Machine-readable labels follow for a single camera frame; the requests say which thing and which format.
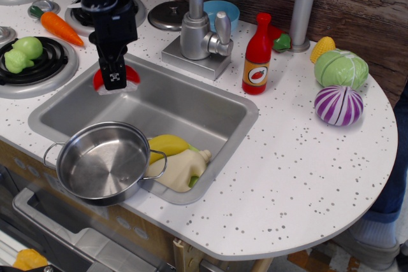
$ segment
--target pot lid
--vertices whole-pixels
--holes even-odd
[[[149,12],[148,20],[156,28],[165,31],[181,31],[184,15],[189,11],[185,1],[169,1],[159,4]]]

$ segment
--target sink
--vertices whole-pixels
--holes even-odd
[[[54,141],[65,142],[89,125],[118,121],[137,127],[149,139],[174,134],[212,153],[208,168],[187,192],[176,192],[154,180],[142,188],[177,204],[201,198],[258,118],[256,105],[169,69],[126,54],[125,62],[140,75],[136,92],[101,96],[92,78],[96,63],[35,109],[30,128]]]

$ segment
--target blue bowl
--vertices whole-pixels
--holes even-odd
[[[217,13],[224,11],[231,20],[231,32],[233,32],[238,25],[238,19],[240,17],[240,10],[233,3],[229,3],[223,0],[210,0],[204,2],[204,12],[207,13],[210,19],[211,31],[215,32],[214,20]]]

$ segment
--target faucet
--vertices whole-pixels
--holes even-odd
[[[203,9],[204,0],[189,0],[180,36],[162,51],[162,60],[197,75],[215,80],[231,62],[234,42],[231,21],[226,12],[217,13],[210,30],[210,20]]]
[[[181,54],[191,60],[202,60],[210,54],[231,55],[233,41],[231,21],[224,11],[217,13],[215,31],[203,9],[203,0],[189,0],[189,12],[184,15],[180,37]]]

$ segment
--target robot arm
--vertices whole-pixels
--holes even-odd
[[[133,0],[81,0],[81,5],[94,21],[89,41],[96,45],[105,88],[123,89],[126,45],[138,39],[135,4]]]

